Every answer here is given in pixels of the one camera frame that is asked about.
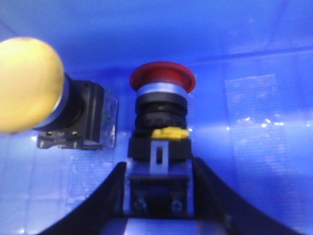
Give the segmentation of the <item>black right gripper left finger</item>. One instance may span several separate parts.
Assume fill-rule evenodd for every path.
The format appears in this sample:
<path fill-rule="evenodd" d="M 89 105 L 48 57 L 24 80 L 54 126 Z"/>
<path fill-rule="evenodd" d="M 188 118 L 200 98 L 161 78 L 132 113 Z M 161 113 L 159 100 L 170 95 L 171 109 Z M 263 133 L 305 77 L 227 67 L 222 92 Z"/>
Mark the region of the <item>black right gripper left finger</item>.
<path fill-rule="evenodd" d="M 78 207 L 43 230 L 43 235 L 98 235 L 122 214 L 126 163 L 119 162 L 102 184 Z"/>

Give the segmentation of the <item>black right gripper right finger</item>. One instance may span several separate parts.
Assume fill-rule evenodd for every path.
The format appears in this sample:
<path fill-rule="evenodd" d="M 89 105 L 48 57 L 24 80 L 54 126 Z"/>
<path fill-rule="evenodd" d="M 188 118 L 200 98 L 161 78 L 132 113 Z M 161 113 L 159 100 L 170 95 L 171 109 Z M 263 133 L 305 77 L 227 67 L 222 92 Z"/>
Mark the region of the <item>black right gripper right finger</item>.
<path fill-rule="evenodd" d="M 201 158 L 192 159 L 194 215 L 219 222 L 229 235 L 298 235 L 229 187 Z"/>

